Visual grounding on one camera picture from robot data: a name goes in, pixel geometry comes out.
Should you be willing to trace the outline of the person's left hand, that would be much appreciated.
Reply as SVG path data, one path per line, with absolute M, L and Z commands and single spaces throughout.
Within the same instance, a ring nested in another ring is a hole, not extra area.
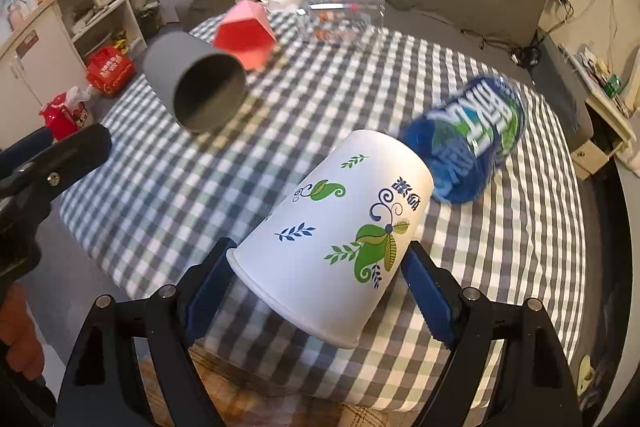
M 12 284 L 6 292 L 1 307 L 0 337 L 6 345 L 6 361 L 10 369 L 28 381 L 41 376 L 44 354 L 20 284 Z

